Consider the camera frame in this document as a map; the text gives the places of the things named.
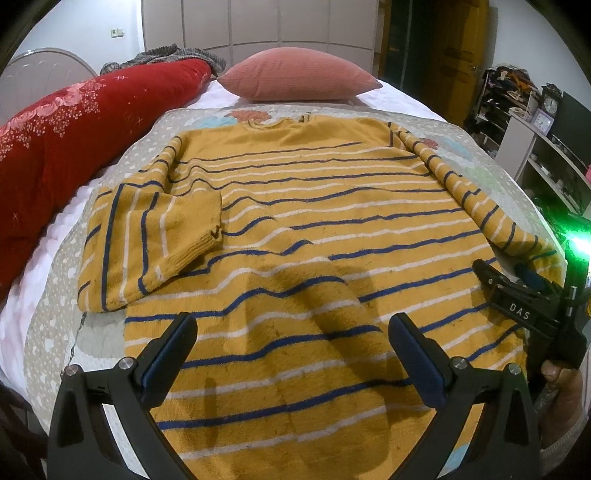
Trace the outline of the right hand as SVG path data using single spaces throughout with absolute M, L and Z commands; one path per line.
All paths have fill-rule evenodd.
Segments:
M 579 370 L 559 367 L 551 361 L 543 363 L 541 373 L 557 389 L 540 420 L 541 445 L 546 449 L 565 436 L 581 417 L 583 380 Z

